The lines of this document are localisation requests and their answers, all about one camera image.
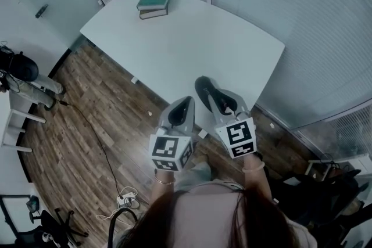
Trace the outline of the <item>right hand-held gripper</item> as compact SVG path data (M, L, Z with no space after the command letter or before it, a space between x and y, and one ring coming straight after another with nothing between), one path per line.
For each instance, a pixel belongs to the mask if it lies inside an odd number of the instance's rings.
M257 151L253 118L244 99L225 89L208 96L216 124L214 130L231 158Z

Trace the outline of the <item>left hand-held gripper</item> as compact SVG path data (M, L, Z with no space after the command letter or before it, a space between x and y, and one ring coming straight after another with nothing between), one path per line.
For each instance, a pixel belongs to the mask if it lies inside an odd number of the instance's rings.
M148 148L157 170L177 172L185 168L194 152L194 124L195 101L191 96L176 100L162 111Z

